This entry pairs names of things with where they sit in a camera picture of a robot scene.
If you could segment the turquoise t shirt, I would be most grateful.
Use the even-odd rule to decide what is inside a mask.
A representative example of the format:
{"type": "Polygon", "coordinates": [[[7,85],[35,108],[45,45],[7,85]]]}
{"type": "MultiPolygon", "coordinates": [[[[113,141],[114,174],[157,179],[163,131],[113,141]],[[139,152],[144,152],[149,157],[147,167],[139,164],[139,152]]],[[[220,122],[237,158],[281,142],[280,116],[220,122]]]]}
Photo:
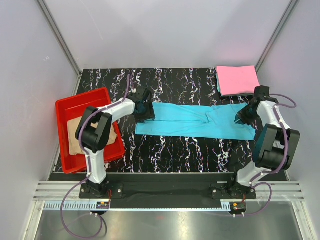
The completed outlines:
{"type": "Polygon", "coordinates": [[[138,123],[135,134],[252,141],[256,130],[235,123],[236,114],[246,106],[245,103],[201,106],[154,102],[155,119],[138,123]]]}

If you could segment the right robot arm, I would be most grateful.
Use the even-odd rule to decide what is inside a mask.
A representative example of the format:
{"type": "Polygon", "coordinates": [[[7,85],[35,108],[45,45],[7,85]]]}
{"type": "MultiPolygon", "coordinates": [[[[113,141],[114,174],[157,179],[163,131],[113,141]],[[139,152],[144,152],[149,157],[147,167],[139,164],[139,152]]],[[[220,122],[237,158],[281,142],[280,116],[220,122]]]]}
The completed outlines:
{"type": "Polygon", "coordinates": [[[226,187],[231,198],[249,194],[257,181],[266,175],[286,171],[292,164],[301,135],[285,122],[280,107],[294,109],[297,104],[294,101],[292,106],[279,103],[275,96],[279,94],[270,94],[268,86],[257,86],[252,100],[235,117],[234,122],[242,125],[250,125],[259,118],[263,130],[255,144],[252,161],[240,169],[226,187]]]}

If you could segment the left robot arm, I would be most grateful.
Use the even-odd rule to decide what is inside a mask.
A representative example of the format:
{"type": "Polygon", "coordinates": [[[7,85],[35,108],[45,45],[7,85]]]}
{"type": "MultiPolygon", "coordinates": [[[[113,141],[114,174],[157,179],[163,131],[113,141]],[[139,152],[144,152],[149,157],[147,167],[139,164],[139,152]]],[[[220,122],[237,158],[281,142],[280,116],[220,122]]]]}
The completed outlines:
{"type": "Polygon", "coordinates": [[[108,193],[104,149],[111,135],[111,127],[114,122],[130,115],[137,123],[154,120],[152,98],[150,89],[139,87],[132,92],[127,90],[124,97],[114,103],[85,109],[75,133],[86,160],[86,179],[81,184],[84,191],[97,198],[103,198],[108,193]]]}

